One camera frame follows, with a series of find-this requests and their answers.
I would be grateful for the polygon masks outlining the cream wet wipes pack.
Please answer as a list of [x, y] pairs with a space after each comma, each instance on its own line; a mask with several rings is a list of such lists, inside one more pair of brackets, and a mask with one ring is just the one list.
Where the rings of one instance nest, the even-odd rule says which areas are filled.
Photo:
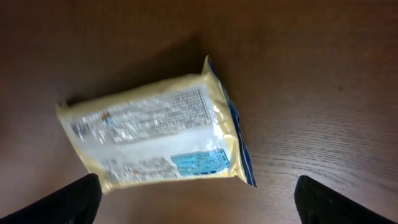
[[210, 57], [200, 73], [58, 105], [56, 112], [104, 193], [196, 179], [256, 183], [239, 113]]

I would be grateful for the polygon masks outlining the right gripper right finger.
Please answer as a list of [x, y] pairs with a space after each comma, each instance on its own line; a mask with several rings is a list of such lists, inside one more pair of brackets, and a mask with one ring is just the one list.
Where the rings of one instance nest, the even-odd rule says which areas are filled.
[[303, 224], [397, 224], [307, 175], [298, 178], [294, 200]]

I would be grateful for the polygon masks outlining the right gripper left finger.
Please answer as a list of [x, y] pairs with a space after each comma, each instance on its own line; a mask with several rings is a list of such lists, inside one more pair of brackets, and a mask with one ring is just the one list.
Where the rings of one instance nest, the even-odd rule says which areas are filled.
[[102, 198], [99, 177], [88, 174], [1, 218], [1, 224], [92, 224]]

